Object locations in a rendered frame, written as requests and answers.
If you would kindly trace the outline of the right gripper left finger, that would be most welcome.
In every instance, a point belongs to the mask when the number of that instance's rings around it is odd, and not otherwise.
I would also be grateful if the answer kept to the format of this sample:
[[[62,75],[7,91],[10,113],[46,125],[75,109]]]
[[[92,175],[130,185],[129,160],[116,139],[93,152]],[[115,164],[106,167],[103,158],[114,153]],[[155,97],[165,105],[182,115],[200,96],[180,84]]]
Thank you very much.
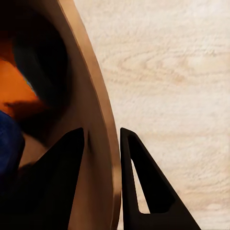
[[[68,230],[83,149],[82,127],[60,138],[0,197],[0,230]]]

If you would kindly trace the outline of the trash can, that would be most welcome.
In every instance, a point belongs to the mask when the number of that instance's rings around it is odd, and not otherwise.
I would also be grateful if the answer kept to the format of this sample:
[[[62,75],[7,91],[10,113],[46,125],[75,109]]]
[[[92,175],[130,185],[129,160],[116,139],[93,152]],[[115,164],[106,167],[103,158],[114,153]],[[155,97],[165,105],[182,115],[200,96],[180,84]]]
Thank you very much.
[[[68,230],[117,230],[122,170],[104,78],[73,0],[0,0],[0,29],[56,37],[67,90],[59,105],[17,121],[23,143],[5,193],[66,133],[82,127],[84,149]]]

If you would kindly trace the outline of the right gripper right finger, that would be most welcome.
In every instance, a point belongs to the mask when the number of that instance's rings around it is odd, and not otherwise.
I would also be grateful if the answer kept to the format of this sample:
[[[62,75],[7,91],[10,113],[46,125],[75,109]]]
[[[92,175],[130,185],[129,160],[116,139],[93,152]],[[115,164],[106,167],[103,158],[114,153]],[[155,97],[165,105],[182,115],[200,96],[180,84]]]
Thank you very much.
[[[120,129],[124,230],[201,230],[136,133]],[[133,160],[150,214],[139,211]]]

